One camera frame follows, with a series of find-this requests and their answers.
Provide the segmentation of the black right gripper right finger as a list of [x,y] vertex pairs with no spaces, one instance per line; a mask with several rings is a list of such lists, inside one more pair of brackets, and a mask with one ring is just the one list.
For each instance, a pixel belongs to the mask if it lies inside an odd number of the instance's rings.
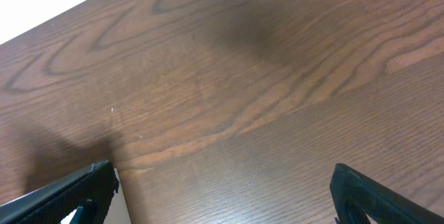
[[337,224],[435,224],[443,217],[417,205],[353,168],[338,163],[330,180]]

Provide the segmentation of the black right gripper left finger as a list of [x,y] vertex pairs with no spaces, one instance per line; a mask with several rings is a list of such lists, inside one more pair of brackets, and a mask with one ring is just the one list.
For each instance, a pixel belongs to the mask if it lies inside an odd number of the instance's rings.
[[70,213],[72,223],[103,224],[118,191],[113,163],[103,160],[2,205],[1,224],[61,223]]

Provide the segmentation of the white box pink inside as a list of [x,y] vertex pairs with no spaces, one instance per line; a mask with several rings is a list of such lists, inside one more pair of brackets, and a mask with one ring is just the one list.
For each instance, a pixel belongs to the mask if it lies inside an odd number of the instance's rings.
[[[70,224],[74,222],[74,216],[80,212],[80,209],[84,208],[78,206],[75,210],[65,216],[60,224]],[[119,183],[118,192],[114,192],[111,200],[108,212],[104,218],[103,224],[131,224],[128,207],[126,204],[125,196],[121,183]]]

